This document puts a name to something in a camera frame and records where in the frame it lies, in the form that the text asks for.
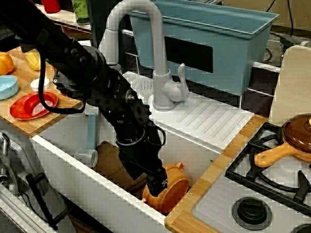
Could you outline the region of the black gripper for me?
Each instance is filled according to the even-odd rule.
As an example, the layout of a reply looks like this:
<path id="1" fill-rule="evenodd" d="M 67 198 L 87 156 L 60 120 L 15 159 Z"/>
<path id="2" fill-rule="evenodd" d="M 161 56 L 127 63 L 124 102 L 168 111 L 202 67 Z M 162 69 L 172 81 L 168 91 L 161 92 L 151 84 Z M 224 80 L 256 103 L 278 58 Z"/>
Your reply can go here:
<path id="1" fill-rule="evenodd" d="M 153 197 L 168 186 L 167 172 L 159 159 L 159 151 L 166 143 L 166 134 L 159 126 L 148 123 L 141 135 L 121 140 L 117 137 L 121 161 L 129 175 L 136 179 L 146 173 L 147 187 Z"/>

